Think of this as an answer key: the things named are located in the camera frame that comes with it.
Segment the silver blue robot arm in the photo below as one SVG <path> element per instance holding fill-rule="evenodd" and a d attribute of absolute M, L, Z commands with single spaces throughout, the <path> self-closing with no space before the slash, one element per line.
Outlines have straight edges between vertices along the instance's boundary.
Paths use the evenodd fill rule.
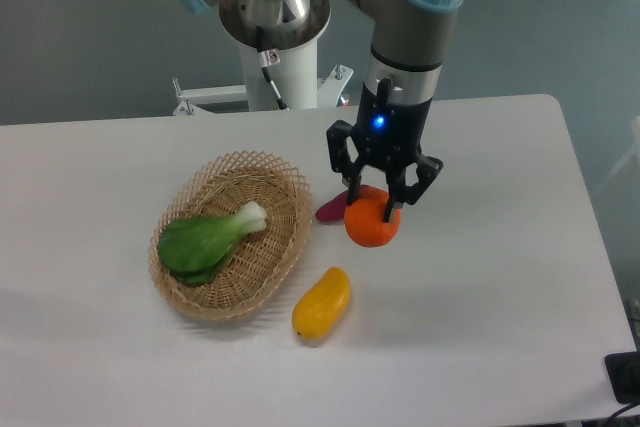
<path fill-rule="evenodd" d="M 182 0 L 216 9 L 237 43 L 251 110 L 320 104 L 317 42 L 331 15 L 329 0 Z M 443 164 L 426 156 L 421 137 L 463 0 L 347 0 L 374 23 L 357 119 L 327 132 L 330 163 L 348 201 L 360 195 L 362 170 L 385 174 L 382 220 L 416 203 Z"/>

